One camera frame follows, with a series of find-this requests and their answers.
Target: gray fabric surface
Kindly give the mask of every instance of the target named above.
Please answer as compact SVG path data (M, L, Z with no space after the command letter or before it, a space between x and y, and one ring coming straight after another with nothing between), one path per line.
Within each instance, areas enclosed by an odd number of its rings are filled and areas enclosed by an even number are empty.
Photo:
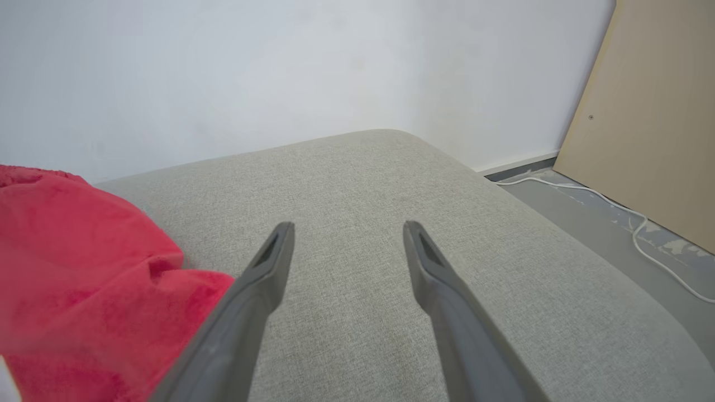
M445 401L402 245L422 222L554 401L712 401L683 327L546 218L412 135L373 130L97 187L142 208L187 267L238 276L296 225L252 401Z

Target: beige wooden board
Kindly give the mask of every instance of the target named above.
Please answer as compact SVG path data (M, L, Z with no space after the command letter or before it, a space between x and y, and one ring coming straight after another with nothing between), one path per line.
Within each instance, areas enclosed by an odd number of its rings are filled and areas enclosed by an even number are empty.
M715 253L714 0L617 2L554 170Z

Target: baseboard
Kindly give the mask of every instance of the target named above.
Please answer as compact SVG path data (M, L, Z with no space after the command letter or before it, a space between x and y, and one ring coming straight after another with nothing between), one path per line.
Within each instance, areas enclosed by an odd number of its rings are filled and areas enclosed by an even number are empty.
M482 176L492 175L494 173L503 172L505 170L513 169L515 167L520 167L524 165L529 165L530 163L540 162L542 160L550 159L558 155L558 149L551 151L546 154L535 155L532 157L521 158L519 160L513 160L512 162L499 162L491 165L485 165L480 167L473 167L472 169Z

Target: power cord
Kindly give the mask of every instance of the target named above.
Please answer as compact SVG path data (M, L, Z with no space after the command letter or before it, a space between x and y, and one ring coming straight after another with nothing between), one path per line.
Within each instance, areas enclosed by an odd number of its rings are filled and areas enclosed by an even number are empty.
M648 258L650 261L653 261L657 266L659 266L660 268L663 268L667 273L669 273L673 278L675 278L675 280L677 280L681 285L683 285L684 288L686 288L690 293L692 293L693 296L697 297L698 299L700 299L700 300L702 300L702 301L704 301L704 302L706 302L706 303L713 303L713 304L715 304L715 299L708 299L708 298L706 298L705 296L701 295L700 293L696 292L693 288L690 287L690 285L688 285L687 283L685 283L685 281L682 280L682 279L681 279L675 272L673 272L670 268L666 267L663 263L661 263L660 261L658 261L658 260L656 260L655 258L651 257L650 255L647 255L643 250L641 250L641 247L638 246L637 237L638 237L638 232L640 232L641 229L643 229L643 228L646 226L646 223L648 223L648 217L647 217L647 216L641 214L640 212L636 212L636 211L634 211L634 210L630 210L630 209L624 207L623 205L616 204L615 202L613 202L613 201L609 200L608 198L606 198L606 197L605 197L603 194L601 194L600 192L595 191L595 190L592 190L592 189L590 189L590 188L588 188L588 187L579 187L579 186L574 186L574 185L559 185L559 184L556 184L556 183L547 182L547 181L542 180L542 179L537 179L537 178L535 178L535 177L527 177L527 178L525 178L525 179L516 180L515 182L508 182L508 183L498 183L498 182L495 182L494 184L496 184L497 186L511 186L511 185L517 185L517 184L519 184L519 183L527 182L527 181L539 182L539 183L543 183L543 184L550 185L550 186L554 186L554 187L562 187L562 188L570 188L570 189L573 189L573 190L585 190L585 191L589 191L589 192L592 192L593 194L598 195L599 197L603 198L608 204L611 204L611 205L613 205L614 207L616 207L616 208L618 208L618 209L620 209L620 210L623 210L623 211L626 211L626 212L630 212L630 213L632 213L632 214L634 214L634 215L637 215L637 216L639 216L639 217L642 217L642 218L643 218L643 223L641 223L641 225L638 226L638 227L633 231L633 237L632 237L632 238L633 238L633 245L636 246L636 250L638 250L639 253L641 253L643 256L645 256L646 258Z

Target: gray floor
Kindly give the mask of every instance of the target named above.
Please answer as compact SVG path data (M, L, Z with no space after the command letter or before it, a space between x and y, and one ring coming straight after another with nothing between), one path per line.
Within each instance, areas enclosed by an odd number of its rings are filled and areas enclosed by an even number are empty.
M524 177L578 184L550 168L502 182ZM561 189L538 182L502 188L640 285L680 321L715 367L715 305L695 298L669 274L638 253L631 235L641 224L641 218L612 207L583 190ZM645 253L671 268L697 292L715 298L715 257L712 254L652 222L639 233L638 243Z

